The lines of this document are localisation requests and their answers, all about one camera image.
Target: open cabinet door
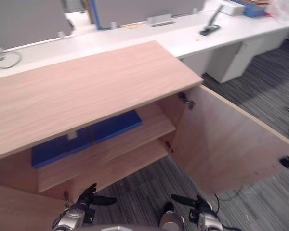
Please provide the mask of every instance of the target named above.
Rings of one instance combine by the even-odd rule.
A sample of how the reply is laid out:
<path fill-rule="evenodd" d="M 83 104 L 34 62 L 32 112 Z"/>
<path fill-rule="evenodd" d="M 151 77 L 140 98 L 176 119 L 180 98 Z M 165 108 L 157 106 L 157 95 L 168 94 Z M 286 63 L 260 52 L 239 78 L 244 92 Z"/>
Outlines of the open cabinet door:
<path fill-rule="evenodd" d="M 64 201 L 0 186 L 0 231 L 51 231 Z"/>
<path fill-rule="evenodd" d="M 205 86 L 188 97 L 172 142 L 173 159 L 207 193 L 269 177 L 285 167 L 289 140 Z"/>

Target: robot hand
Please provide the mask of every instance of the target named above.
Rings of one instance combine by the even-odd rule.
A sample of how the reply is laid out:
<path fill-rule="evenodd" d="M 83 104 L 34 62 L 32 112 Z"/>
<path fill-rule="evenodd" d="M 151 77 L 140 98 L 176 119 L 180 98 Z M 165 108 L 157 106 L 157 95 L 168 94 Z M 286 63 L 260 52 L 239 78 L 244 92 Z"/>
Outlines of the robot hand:
<path fill-rule="evenodd" d="M 193 208 L 189 212 L 189 221 L 197 224 L 199 231 L 223 231 L 223 225 L 212 210 L 212 206 L 201 196 L 197 195 L 197 200 L 193 200 L 172 194 L 171 198 L 178 203 Z"/>
<path fill-rule="evenodd" d="M 53 222 L 53 231 L 66 231 L 82 227 L 83 223 L 92 223 L 95 211 L 90 209 L 90 204 L 108 206 L 117 202 L 116 198 L 96 196 L 96 184 L 85 189 L 77 202 L 66 209 Z"/>

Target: wood grain surface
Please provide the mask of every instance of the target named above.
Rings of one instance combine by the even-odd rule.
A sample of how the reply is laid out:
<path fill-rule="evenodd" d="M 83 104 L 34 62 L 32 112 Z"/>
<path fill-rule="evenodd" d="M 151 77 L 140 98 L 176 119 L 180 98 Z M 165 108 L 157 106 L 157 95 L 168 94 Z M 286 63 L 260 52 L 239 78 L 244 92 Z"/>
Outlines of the wood grain surface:
<path fill-rule="evenodd" d="M 43 195 L 62 199 L 64 191 L 68 191 L 70 198 L 76 201 L 79 195 L 93 183 L 97 183 L 99 191 L 167 155 L 168 152 L 163 144 L 159 140 L 154 140 L 103 165 L 93 163 L 91 169 L 43 192 Z"/>
<path fill-rule="evenodd" d="M 0 186 L 0 231 L 47 231 L 64 201 Z"/>
<path fill-rule="evenodd" d="M 188 98 L 189 92 L 190 92 L 190 89 L 184 91 L 187 98 Z M 178 94 L 174 94 L 164 99 L 161 99 L 157 101 L 157 104 L 160 106 L 160 108 L 163 110 L 163 112 L 166 114 L 169 120 L 173 123 L 173 125 L 175 127 L 178 127 L 183 111 L 186 108 L 186 104 L 184 104 L 179 99 Z M 175 131 L 168 133 L 165 136 L 160 137 L 159 139 L 162 140 L 164 143 L 166 142 L 171 143 L 174 135 L 175 135 Z"/>
<path fill-rule="evenodd" d="M 0 160 L 0 185 L 38 192 L 38 172 L 31 166 L 31 148 Z"/>
<path fill-rule="evenodd" d="M 251 184 L 283 169 L 289 140 L 210 89 L 193 88 L 172 157 L 207 193 Z"/>
<path fill-rule="evenodd" d="M 104 163 L 175 130 L 156 103 L 136 109 L 143 124 L 76 154 L 38 169 L 38 189 L 43 192 L 63 183 L 93 166 Z"/>
<path fill-rule="evenodd" d="M 0 78 L 0 159 L 201 81 L 156 42 Z"/>

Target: cabinet shelf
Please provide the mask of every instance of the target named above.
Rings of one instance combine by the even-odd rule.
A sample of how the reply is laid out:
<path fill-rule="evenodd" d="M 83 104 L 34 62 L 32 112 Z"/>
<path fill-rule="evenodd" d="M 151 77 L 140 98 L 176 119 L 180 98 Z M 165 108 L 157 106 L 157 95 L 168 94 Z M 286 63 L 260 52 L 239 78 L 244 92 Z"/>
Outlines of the cabinet shelf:
<path fill-rule="evenodd" d="M 164 145 L 159 140 L 154 140 L 103 165 L 92 165 L 90 170 L 42 194 L 62 199 L 64 191 L 68 191 L 70 199 L 76 201 L 78 196 L 93 183 L 97 183 L 99 191 L 167 155 Z"/>
<path fill-rule="evenodd" d="M 156 103 L 136 109 L 142 125 L 38 169 L 38 191 L 55 187 L 175 130 Z"/>

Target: gray partition panel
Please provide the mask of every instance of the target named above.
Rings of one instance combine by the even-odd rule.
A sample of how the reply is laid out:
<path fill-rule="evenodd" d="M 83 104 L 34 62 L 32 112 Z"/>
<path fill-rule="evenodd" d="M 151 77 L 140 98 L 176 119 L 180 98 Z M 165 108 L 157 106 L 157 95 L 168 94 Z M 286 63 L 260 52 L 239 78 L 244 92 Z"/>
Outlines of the gray partition panel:
<path fill-rule="evenodd" d="M 173 16 L 202 10 L 205 0 L 91 0 L 99 29 L 110 28 L 111 22 L 125 25 L 146 21 L 148 17 Z"/>
<path fill-rule="evenodd" d="M 54 39 L 59 31 L 72 32 L 60 0 L 0 0 L 0 47 Z"/>

